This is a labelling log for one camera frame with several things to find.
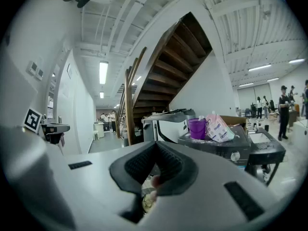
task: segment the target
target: fluorescent ceiling light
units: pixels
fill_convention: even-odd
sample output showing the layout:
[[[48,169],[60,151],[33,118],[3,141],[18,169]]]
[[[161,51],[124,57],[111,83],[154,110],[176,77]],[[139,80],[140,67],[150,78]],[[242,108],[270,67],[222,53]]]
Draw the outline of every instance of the fluorescent ceiling light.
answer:
[[[297,64],[303,62],[305,59],[296,59],[296,60],[291,60],[289,61],[290,64]]]
[[[100,62],[100,84],[106,83],[108,62]]]
[[[273,81],[273,80],[277,80],[277,79],[279,79],[279,78],[275,78],[275,79],[269,79],[268,81]]]
[[[243,85],[240,85],[239,87],[244,87],[244,86],[248,86],[248,85],[253,85],[253,83],[243,84]]]
[[[254,70],[258,70],[258,69],[265,68],[265,67],[270,67],[270,66],[271,66],[271,64],[266,64],[266,65],[261,66],[261,67],[251,68],[251,69],[249,69],[248,71],[254,71]]]

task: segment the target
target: cardboard box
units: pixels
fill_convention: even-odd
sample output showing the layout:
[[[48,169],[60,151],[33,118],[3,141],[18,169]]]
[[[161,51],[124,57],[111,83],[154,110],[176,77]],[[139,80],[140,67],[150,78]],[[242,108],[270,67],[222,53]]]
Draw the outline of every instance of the cardboard box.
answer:
[[[220,117],[224,120],[224,122],[228,126],[240,124],[243,127],[244,131],[246,132],[246,122],[247,122],[246,117],[227,116],[227,115],[226,116],[221,115]]]

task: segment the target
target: printer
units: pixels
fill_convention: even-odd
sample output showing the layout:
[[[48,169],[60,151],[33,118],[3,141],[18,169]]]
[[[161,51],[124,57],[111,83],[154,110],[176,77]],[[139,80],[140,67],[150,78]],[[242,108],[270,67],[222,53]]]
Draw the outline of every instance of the printer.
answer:
[[[193,118],[194,111],[187,109],[153,114],[141,120],[144,141],[178,143],[178,138],[188,132],[188,119]]]

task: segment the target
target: plastic bag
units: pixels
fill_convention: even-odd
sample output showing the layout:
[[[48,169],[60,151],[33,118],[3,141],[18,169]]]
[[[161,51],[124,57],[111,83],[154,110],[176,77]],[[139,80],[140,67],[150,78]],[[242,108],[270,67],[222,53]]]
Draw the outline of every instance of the plastic bag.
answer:
[[[206,116],[206,134],[216,142],[230,141],[234,138],[234,133],[224,120],[215,114]]]

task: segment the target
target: wooden stair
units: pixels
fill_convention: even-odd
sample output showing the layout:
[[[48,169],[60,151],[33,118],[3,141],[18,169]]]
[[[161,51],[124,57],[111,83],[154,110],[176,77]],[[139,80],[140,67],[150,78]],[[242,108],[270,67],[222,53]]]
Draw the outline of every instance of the wooden stair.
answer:
[[[132,106],[135,125],[168,105],[212,51],[199,23],[191,13],[163,34],[138,83]]]

